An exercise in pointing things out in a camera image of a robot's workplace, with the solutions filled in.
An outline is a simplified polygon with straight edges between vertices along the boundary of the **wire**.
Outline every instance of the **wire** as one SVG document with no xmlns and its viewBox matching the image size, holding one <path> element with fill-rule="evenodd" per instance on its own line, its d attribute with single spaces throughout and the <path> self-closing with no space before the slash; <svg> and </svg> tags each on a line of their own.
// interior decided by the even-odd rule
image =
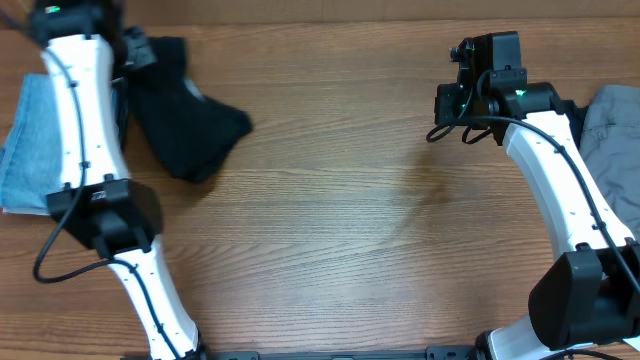
<svg viewBox="0 0 640 360">
<path fill-rule="evenodd" d="M 536 133 L 537 135 L 539 135 L 540 137 L 545 139 L 548 143 L 550 143 L 555 148 L 557 153 L 562 155 L 564 160 L 567 162 L 567 165 L 569 165 L 569 168 L 571 168 L 571 171 L 573 172 L 573 175 L 575 176 L 576 180 L 578 181 L 578 185 L 580 185 L 580 189 L 582 190 L 582 194 L 584 195 L 584 198 L 587 201 L 587 205 L 589 206 L 589 210 L 591 210 L 591 215 L 595 219 L 596 227 L 598 228 L 598 230 L 600 230 L 600 233 L 602 234 L 602 237 L 604 238 L 605 242 L 607 243 L 607 245 L 611 249 L 611 252 L 614 255 L 614 259 L 616 261 L 616 264 L 620 267 L 621 271 L 627 277 L 627 279 L 629 280 L 629 283 L 633 287 L 634 291 L 636 293 L 640 294 L 640 284 L 638 284 L 638 280 L 636 279 L 635 275 L 633 274 L 633 272 L 629 268 L 629 265 L 627 264 L 627 262 L 622 257 L 622 254 L 620 253 L 620 250 L 618 249 L 618 247 L 616 246 L 615 242 L 613 241 L 613 238 L 609 234 L 609 231 L 607 230 L 607 224 L 602 220 L 602 217 L 600 216 L 600 213 L 598 212 L 598 208 L 597 208 L 597 206 L 595 204 L 595 201 L 593 200 L 593 196 L 591 195 L 591 192 L 589 191 L 589 188 L 587 187 L 587 183 L 584 180 L 584 177 L 582 176 L 582 173 L 580 173 L 580 169 L 578 169 L 578 166 L 576 165 L 576 163 L 573 161 L 571 156 L 569 156 L 569 153 L 567 153 L 567 149 L 565 149 L 564 146 L 560 145 L 554 138 L 552 138 L 551 136 L 549 136 L 547 133 L 545 133 L 544 131 L 540 130 L 539 128 L 537 128 L 537 127 L 535 127 L 535 126 L 533 126 L 533 125 L 531 125 L 529 123 L 526 123 L 524 121 L 511 119 L 511 118 L 507 118 L 507 117 L 502 117 L 502 116 L 472 116 L 472 117 L 462 118 L 462 119 L 458 120 L 457 124 L 455 124 L 455 125 L 468 125 L 468 126 L 470 126 L 470 125 L 472 125 L 474 123 L 477 123 L 478 121 L 493 122 L 493 123 L 508 123 L 508 124 L 515 124 L 515 125 L 518 125 L 518 126 L 522 126 L 522 127 L 526 128 L 528 130 L 533 131 L 534 133 Z"/>
<path fill-rule="evenodd" d="M 471 130 L 473 130 L 473 127 L 472 126 L 467 126 L 467 128 L 462 133 L 462 142 L 467 144 L 467 145 L 473 145 L 473 144 L 477 143 L 478 141 L 486 138 L 487 136 L 493 134 L 493 130 L 491 130 L 491 129 L 485 130 L 484 132 L 482 132 L 482 134 L 480 134 L 480 135 L 474 137 L 473 139 L 467 141 L 467 136 L 469 136 L 469 133 L 471 132 Z"/>
<path fill-rule="evenodd" d="M 604 359 L 604 360 L 622 360 L 621 358 L 603 354 L 601 352 L 591 351 L 591 350 L 581 350 L 581 349 L 564 350 L 559 353 L 544 357 L 540 360 L 560 360 L 560 359 L 564 359 L 565 356 L 569 356 L 569 358 L 572 358 L 573 355 L 585 355 L 585 356 L 591 356 L 592 358 Z"/>
<path fill-rule="evenodd" d="M 484 80 L 487 78 L 487 76 L 489 76 L 489 73 L 491 72 L 491 69 L 487 69 L 485 71 L 482 72 L 482 74 L 480 74 L 480 76 L 478 76 L 478 83 L 476 84 L 476 93 L 478 94 L 478 96 L 480 97 L 480 100 L 482 100 L 482 85 L 484 85 Z"/>
<path fill-rule="evenodd" d="M 17 20 L 13 19 L 11 16 L 7 15 L 7 13 L 4 12 L 2 9 L 0 9 L 0 18 L 10 28 L 18 31 L 20 34 L 24 35 L 28 40 L 32 41 L 33 43 L 35 43 L 37 45 L 37 42 L 35 42 L 33 40 L 33 38 L 31 37 L 31 34 L 27 30 L 27 28 L 22 26 L 20 24 L 20 22 L 18 22 Z M 40 46 L 38 46 L 38 47 L 41 48 L 43 51 L 45 51 L 47 53 L 47 55 L 56 64 L 56 66 L 58 66 L 58 68 L 62 72 L 62 75 L 64 76 L 64 78 L 65 78 L 65 80 L 67 82 L 67 87 L 68 87 L 68 89 L 69 89 L 69 91 L 71 93 L 71 98 L 73 100 L 73 104 L 74 104 L 74 108 L 75 108 L 75 112 L 76 112 L 76 117 L 77 117 L 77 120 L 78 120 L 78 135 L 79 135 L 79 140 L 80 140 L 80 158 L 81 158 L 81 163 L 80 163 L 81 175 L 80 175 L 80 184 L 78 185 L 78 188 L 75 190 L 76 193 L 74 194 L 73 199 L 71 200 L 71 204 L 70 204 L 69 208 L 65 211 L 65 213 L 60 218 L 60 221 L 58 222 L 58 224 L 56 225 L 54 230 L 51 232 L 51 235 L 49 236 L 47 241 L 44 243 L 42 249 L 40 250 L 40 253 L 38 254 L 38 257 L 36 258 L 36 261 L 35 261 L 35 263 L 33 265 L 33 277 L 36 279 L 36 281 L 38 281 L 40 283 L 51 284 L 51 283 L 58 283 L 58 282 L 62 282 L 62 281 L 65 281 L 65 280 L 69 280 L 69 279 L 72 279 L 72 278 L 74 278 L 74 277 L 76 277 L 78 275 L 85 274 L 85 273 L 87 273 L 87 272 L 89 272 L 91 270 L 94 270 L 94 269 L 97 269 L 97 268 L 100 268 L 100 267 L 103 267 L 103 266 L 111 265 L 111 264 L 117 264 L 117 265 L 125 266 L 126 268 L 129 269 L 129 272 L 131 274 L 133 274 L 133 276 L 138 281 L 138 284 L 140 286 L 140 290 L 142 291 L 142 294 L 144 295 L 144 299 L 145 299 L 145 301 L 147 303 L 147 307 L 149 308 L 149 313 L 151 314 L 151 318 L 153 319 L 153 323 L 154 323 L 156 329 L 158 330 L 158 333 L 164 339 L 164 342 L 169 347 L 169 350 L 171 350 L 171 353 L 173 354 L 173 356 L 176 359 L 181 359 L 182 357 L 180 356 L 180 354 L 176 350 L 175 346 L 173 345 L 173 343 L 169 339 L 169 336 L 164 331 L 164 327 L 163 327 L 162 323 L 160 323 L 160 320 L 158 319 L 158 315 L 157 315 L 157 313 L 155 311 L 155 308 L 153 307 L 153 302 L 151 301 L 151 296 L 149 295 L 149 291 L 147 290 L 147 287 L 145 286 L 144 281 L 142 280 L 142 277 L 140 276 L 140 274 L 136 270 L 135 266 L 129 264 L 126 261 L 120 260 L 120 259 L 108 259 L 108 260 L 98 261 L 96 263 L 87 265 L 87 266 L 85 266 L 85 267 L 83 267 L 81 269 L 72 271 L 72 272 L 70 272 L 68 274 L 61 275 L 61 276 L 56 276 L 56 277 L 53 277 L 53 278 L 46 278 L 46 277 L 43 277 L 43 276 L 40 275 L 40 267 L 42 266 L 42 263 L 43 263 L 46 255 L 47 255 L 47 253 L 49 252 L 49 249 L 51 249 L 51 246 L 53 245 L 53 243 L 56 241 L 56 239 L 60 235 L 60 232 L 62 231 L 62 229 L 64 229 L 64 226 L 69 221 L 69 218 L 71 217 L 71 214 L 73 213 L 73 211 L 75 210 L 75 208 L 78 205 L 78 202 L 80 201 L 80 198 L 82 196 L 82 192 L 84 190 L 85 183 L 86 183 L 88 163 L 86 161 L 86 155 L 85 155 L 84 126 L 83 126 L 83 122 L 82 122 L 82 112 L 80 110 L 80 102 L 78 101 L 78 93 L 76 91 L 77 83 L 75 81 L 73 81 L 73 79 L 71 78 L 71 75 L 69 74 L 69 71 L 67 70 L 66 66 L 64 65 L 62 60 L 60 60 L 60 58 L 53 51 L 51 51 L 48 48 L 44 48 L 43 49 Z"/>
<path fill-rule="evenodd" d="M 62 60 L 60 60 L 60 58 L 50 49 L 43 49 L 43 50 L 53 60 L 56 66 L 58 66 L 65 80 L 67 81 L 67 87 L 71 92 L 73 106 L 75 108 L 76 117 L 78 119 L 78 136 L 80 137 L 80 159 L 81 159 L 80 167 L 82 169 L 81 175 L 80 175 L 80 184 L 76 189 L 76 193 L 74 194 L 73 199 L 71 200 L 71 204 L 69 208 L 67 208 L 67 211 L 64 212 L 64 214 L 62 215 L 62 218 L 60 218 L 60 221 L 58 221 L 58 224 L 51 232 L 51 235 L 49 235 L 49 238 L 42 246 L 42 250 L 40 250 L 40 253 L 38 254 L 38 257 L 36 258 L 36 261 L 33 265 L 33 277 L 36 279 L 36 281 L 43 284 L 51 284 L 51 283 L 65 281 L 67 279 L 74 277 L 74 276 L 70 276 L 72 273 L 69 273 L 69 274 L 54 277 L 54 278 L 45 278 L 40 275 L 40 266 L 42 265 L 44 258 L 47 256 L 49 249 L 51 249 L 51 246 L 58 238 L 58 235 L 60 235 L 60 232 L 62 232 L 62 229 L 64 229 L 64 226 L 69 221 L 71 214 L 73 213 L 76 206 L 78 205 L 78 202 L 80 201 L 80 198 L 82 196 L 82 192 L 84 190 L 84 186 L 86 183 L 86 179 L 87 179 L 87 161 L 86 161 L 86 155 L 85 155 L 84 126 L 82 123 L 82 112 L 80 111 L 80 102 L 78 101 L 78 92 L 76 91 L 77 84 L 73 81 L 73 79 L 71 79 L 71 75 L 69 74 L 69 71 L 67 70 L 66 66 L 64 66 L 64 63 L 62 62 Z"/>
<path fill-rule="evenodd" d="M 469 104 L 471 104 L 471 98 L 473 98 L 473 88 L 471 88 L 471 90 L 469 90 L 469 97 L 467 98 L 467 102 L 464 105 L 464 109 L 462 109 L 462 111 L 460 112 L 460 115 L 458 115 L 457 120 L 460 120 L 460 118 L 462 118 L 464 116 L 464 114 L 467 112 L 467 109 L 469 108 Z M 428 143 L 434 143 L 440 139 L 442 139 L 443 137 L 449 135 L 449 133 L 455 129 L 455 125 L 438 125 L 435 128 L 431 129 L 431 131 L 429 131 L 429 133 L 427 133 L 427 142 Z M 436 133 L 438 133 L 440 130 L 446 128 L 445 131 L 443 131 L 441 134 L 438 134 L 437 136 L 433 136 Z"/>
<path fill-rule="evenodd" d="M 136 278 L 136 280 L 138 281 L 138 284 L 140 285 L 140 290 L 142 291 L 142 295 L 144 295 L 144 300 L 147 302 L 147 307 L 149 307 L 149 313 L 151 314 L 151 318 L 153 319 L 153 324 L 156 326 L 158 333 L 160 334 L 160 336 L 162 336 L 162 339 L 164 339 L 164 342 L 169 347 L 169 350 L 171 350 L 171 353 L 173 354 L 173 356 L 176 359 L 181 359 L 182 356 L 180 356 L 180 354 L 178 353 L 178 350 L 176 350 L 173 343 L 171 343 L 169 336 L 167 335 L 166 331 L 164 331 L 164 327 L 160 323 L 160 320 L 158 319 L 158 314 L 156 314 L 156 310 L 153 307 L 153 303 L 151 302 L 151 296 L 149 295 L 149 291 L 147 290 L 147 287 L 144 285 L 144 281 L 142 280 L 140 273 L 138 273 L 138 271 L 136 270 L 136 267 L 120 259 L 110 260 L 110 264 L 118 264 L 118 265 L 125 266 L 127 269 L 129 269 L 129 272 L 132 273 L 133 276 Z"/>
</svg>

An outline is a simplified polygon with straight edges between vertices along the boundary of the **folded cloth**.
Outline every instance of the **folded cloth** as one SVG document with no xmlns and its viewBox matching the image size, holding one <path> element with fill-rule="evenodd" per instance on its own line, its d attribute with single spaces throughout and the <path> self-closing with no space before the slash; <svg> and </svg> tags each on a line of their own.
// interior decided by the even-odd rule
<svg viewBox="0 0 640 360">
<path fill-rule="evenodd" d="M 606 86 L 593 99 L 580 155 L 607 202 L 640 240 L 640 89 Z"/>
<path fill-rule="evenodd" d="M 0 150 L 4 212 L 47 215 L 46 195 L 60 191 L 62 144 L 55 108 L 49 76 L 25 75 L 13 129 Z"/>
<path fill-rule="evenodd" d="M 187 78 L 182 38 L 151 38 L 157 62 L 129 76 L 129 105 L 151 149 L 169 173 L 193 183 L 219 170 L 249 116 L 201 95 Z"/>
</svg>

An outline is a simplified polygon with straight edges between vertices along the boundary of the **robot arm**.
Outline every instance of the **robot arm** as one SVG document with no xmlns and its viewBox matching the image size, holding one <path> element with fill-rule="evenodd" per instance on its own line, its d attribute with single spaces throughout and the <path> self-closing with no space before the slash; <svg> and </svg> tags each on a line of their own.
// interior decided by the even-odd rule
<svg viewBox="0 0 640 360">
<path fill-rule="evenodd" d="M 72 210 L 65 229 L 88 249 L 96 249 L 101 258 L 116 261 L 109 267 L 138 313 L 149 340 L 151 358 L 187 358 L 200 349 L 199 332 L 180 302 L 164 260 L 160 206 L 150 188 L 130 180 L 120 151 L 111 105 L 115 35 L 106 35 L 100 29 L 107 27 L 99 25 L 94 26 L 95 33 L 83 33 L 81 26 L 75 31 L 73 24 L 82 24 L 74 21 L 77 13 L 89 6 L 89 2 L 79 3 L 77 7 L 64 8 L 36 5 L 32 15 L 36 38 L 46 45 L 42 57 L 54 85 L 63 144 L 58 156 L 63 159 L 60 183 L 64 189 L 48 196 L 49 211 L 60 221 L 75 192 L 80 191 L 83 172 L 80 141 L 83 141 L 87 166 L 82 198 Z M 104 4 L 97 6 L 109 13 Z M 76 104 L 60 63 L 75 86 L 84 129 L 82 137 Z M 122 261 L 135 267 L 142 284 L 136 274 L 118 263 Z"/>
<path fill-rule="evenodd" d="M 553 87 L 527 83 L 518 34 L 465 39 L 451 49 L 451 59 L 460 63 L 458 82 L 438 87 L 438 128 L 465 124 L 489 129 L 498 145 L 504 145 L 532 190 L 556 260 L 529 296 L 529 315 L 479 337 L 478 348 L 493 360 L 534 360 L 568 348 L 640 335 L 635 325 L 640 294 L 618 266 L 616 249 L 604 233 L 608 231 L 615 248 L 622 249 L 620 255 L 636 279 L 640 247 L 582 161 Z M 591 194 L 595 212 L 606 224 L 604 231 L 560 148 L 522 124 L 542 130 L 563 147 Z"/>
</svg>

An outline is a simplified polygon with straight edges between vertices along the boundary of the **black sock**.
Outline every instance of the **black sock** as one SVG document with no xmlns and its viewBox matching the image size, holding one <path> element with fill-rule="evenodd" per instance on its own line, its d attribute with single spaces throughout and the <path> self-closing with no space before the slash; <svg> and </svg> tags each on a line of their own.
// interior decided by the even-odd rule
<svg viewBox="0 0 640 360">
<path fill-rule="evenodd" d="M 240 138 L 251 132 L 249 116 L 185 84 L 182 38 L 149 39 L 157 62 L 129 76 L 129 104 L 155 156 L 169 173 L 199 183 L 220 169 Z"/>
</svg>

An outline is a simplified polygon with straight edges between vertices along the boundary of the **blue towel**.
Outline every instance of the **blue towel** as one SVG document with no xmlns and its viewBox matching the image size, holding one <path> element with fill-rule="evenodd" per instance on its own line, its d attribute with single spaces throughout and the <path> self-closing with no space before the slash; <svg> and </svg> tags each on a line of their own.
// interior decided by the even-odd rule
<svg viewBox="0 0 640 360">
<path fill-rule="evenodd" d="M 60 191 L 62 149 L 49 76 L 27 74 L 6 143 L 0 149 L 0 207 L 47 215 L 46 195 Z"/>
</svg>

